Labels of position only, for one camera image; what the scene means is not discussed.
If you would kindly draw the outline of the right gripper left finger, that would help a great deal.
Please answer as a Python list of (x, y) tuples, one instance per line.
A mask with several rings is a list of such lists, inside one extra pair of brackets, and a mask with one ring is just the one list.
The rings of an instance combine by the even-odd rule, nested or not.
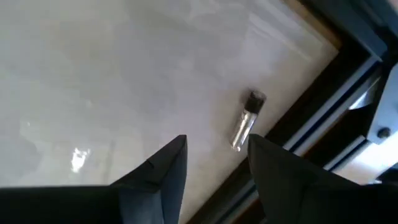
[(178, 223), (187, 178), (178, 135), (110, 185), (1, 189), (1, 223)]

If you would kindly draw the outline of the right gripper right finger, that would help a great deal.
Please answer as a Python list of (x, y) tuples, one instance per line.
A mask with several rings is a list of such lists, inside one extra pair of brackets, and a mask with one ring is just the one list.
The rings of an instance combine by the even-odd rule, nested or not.
[(268, 223), (397, 223), (397, 186), (359, 185), (257, 134), (248, 161)]

